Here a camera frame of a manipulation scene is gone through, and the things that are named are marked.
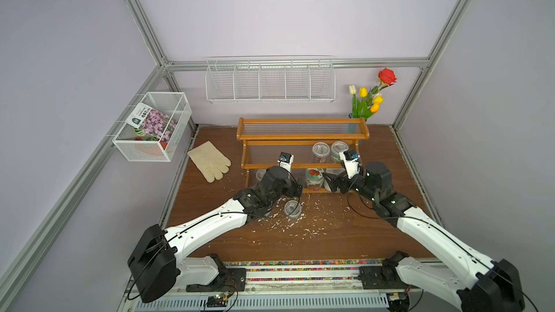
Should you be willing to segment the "clear seed jar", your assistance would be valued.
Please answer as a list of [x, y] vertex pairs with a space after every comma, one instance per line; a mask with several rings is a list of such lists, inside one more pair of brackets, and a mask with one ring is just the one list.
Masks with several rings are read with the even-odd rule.
[[312, 147], [315, 163], [325, 163], [330, 155], [330, 146], [325, 142], [316, 142]]
[[339, 163], [341, 161], [341, 153], [348, 150], [350, 147], [348, 144], [342, 141], [334, 142], [330, 147], [330, 156], [334, 163]]
[[264, 178], [264, 175], [266, 174], [267, 169], [263, 168], [263, 169], [259, 169], [255, 175], [256, 179], [258, 181], [261, 181]]
[[302, 205], [297, 200], [290, 200], [285, 204], [284, 212], [289, 220], [297, 220], [302, 214]]

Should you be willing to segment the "wooden three-tier shelf rack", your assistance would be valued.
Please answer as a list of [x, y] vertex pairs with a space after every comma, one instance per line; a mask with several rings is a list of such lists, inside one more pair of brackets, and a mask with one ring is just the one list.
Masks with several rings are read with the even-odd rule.
[[312, 147], [318, 142], [329, 146], [344, 142], [358, 150], [359, 142], [369, 138], [369, 129], [362, 118], [240, 118], [236, 137], [243, 142], [241, 167], [250, 183], [258, 170], [276, 166], [282, 152], [292, 154], [291, 172], [298, 179], [308, 168], [340, 168], [330, 155], [316, 161]]

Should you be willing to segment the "white lid Ideal can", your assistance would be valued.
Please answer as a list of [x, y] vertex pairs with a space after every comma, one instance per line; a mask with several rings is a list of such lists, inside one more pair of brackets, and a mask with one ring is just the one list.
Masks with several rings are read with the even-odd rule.
[[[328, 175], [339, 176], [339, 175], [341, 175], [342, 173], [345, 173], [345, 169], [344, 169], [344, 168], [327, 168], [327, 169], [325, 170], [325, 173], [328, 174]], [[329, 181], [329, 179], [327, 179], [327, 178], [325, 177], [325, 178], [324, 178], [323, 186], [324, 186], [324, 188], [325, 188], [327, 191], [331, 192], [332, 190], [331, 190], [331, 187], [330, 187], [328, 181]]]

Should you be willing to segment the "strawberry label can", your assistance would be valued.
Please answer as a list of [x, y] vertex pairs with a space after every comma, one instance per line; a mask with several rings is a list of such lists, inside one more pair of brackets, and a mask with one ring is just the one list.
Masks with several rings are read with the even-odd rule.
[[308, 168], [305, 170], [305, 184], [306, 188], [310, 191], [319, 191], [324, 184], [323, 173], [325, 171], [321, 168]]

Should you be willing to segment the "purple flower seed packet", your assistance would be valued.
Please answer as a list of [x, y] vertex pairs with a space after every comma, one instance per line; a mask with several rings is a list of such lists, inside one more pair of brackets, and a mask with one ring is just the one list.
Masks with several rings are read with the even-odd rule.
[[178, 121], [170, 115], [145, 104], [139, 103], [125, 120], [135, 134], [147, 141], [169, 143]]

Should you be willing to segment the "red rose flower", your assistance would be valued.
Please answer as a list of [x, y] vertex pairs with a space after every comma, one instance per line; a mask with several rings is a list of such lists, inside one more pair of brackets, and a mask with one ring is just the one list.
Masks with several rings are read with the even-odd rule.
[[378, 78], [383, 85], [387, 85], [388, 87], [395, 84], [397, 82], [397, 77], [393, 70], [384, 68], [378, 73]]

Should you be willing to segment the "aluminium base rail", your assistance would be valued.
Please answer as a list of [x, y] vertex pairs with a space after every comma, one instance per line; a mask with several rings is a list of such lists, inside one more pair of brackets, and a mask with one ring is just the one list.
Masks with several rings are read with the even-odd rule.
[[124, 300], [120, 311], [414, 311], [424, 293], [449, 307], [460, 302], [465, 283], [436, 259], [407, 258], [384, 281], [379, 260], [312, 262], [236, 262], [234, 278], [222, 288], [177, 287], [143, 303]]

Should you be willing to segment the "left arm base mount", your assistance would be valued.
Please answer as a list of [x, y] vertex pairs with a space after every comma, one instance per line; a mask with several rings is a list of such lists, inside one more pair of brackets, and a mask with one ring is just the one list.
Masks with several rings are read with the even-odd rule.
[[244, 292], [247, 283], [247, 270], [244, 268], [228, 268], [217, 254], [209, 254], [203, 258], [187, 258], [186, 292], [209, 293], [234, 288]]

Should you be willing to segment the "yellow and white tulips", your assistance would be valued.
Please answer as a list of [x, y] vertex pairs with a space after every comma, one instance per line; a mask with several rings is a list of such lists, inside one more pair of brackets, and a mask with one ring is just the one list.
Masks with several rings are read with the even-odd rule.
[[380, 110], [380, 106], [384, 101], [379, 85], [374, 86], [370, 90], [365, 87], [357, 90], [355, 85], [350, 85], [348, 92], [352, 98], [351, 112], [349, 113], [350, 118], [363, 118], [367, 121]]

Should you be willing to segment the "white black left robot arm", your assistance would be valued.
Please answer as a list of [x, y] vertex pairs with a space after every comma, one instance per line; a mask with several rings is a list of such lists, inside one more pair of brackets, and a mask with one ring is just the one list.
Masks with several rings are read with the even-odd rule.
[[127, 261], [138, 297], [151, 303], [176, 286], [218, 290], [229, 277], [223, 262], [215, 254], [192, 258], [191, 253], [228, 231], [267, 217], [282, 196], [299, 198], [302, 192], [288, 170], [274, 166], [255, 186], [196, 219], [166, 229], [150, 226]]

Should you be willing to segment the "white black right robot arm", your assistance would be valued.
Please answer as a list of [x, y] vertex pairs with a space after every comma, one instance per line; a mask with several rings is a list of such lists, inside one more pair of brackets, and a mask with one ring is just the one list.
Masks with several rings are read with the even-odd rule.
[[524, 311], [520, 274], [509, 261], [494, 261], [471, 248], [433, 221], [412, 200], [396, 192], [384, 163], [365, 168], [347, 162], [340, 175], [325, 174], [333, 192], [355, 191], [372, 203], [374, 212], [394, 228], [418, 241], [451, 271], [446, 274], [398, 252], [384, 269], [407, 285], [415, 285], [459, 311]]

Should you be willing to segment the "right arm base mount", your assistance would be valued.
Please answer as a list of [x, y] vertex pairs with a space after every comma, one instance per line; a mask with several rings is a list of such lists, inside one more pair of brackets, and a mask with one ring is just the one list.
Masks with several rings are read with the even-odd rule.
[[357, 279], [362, 283], [364, 290], [407, 290], [409, 285], [400, 279], [396, 271], [400, 261], [405, 258], [408, 258], [408, 254], [397, 251], [384, 259], [381, 266], [359, 267]]

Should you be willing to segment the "cream work glove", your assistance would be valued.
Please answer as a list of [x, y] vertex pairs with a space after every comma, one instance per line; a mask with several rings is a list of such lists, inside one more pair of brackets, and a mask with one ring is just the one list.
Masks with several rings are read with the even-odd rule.
[[231, 161], [207, 141], [187, 153], [208, 183], [219, 181], [229, 172]]

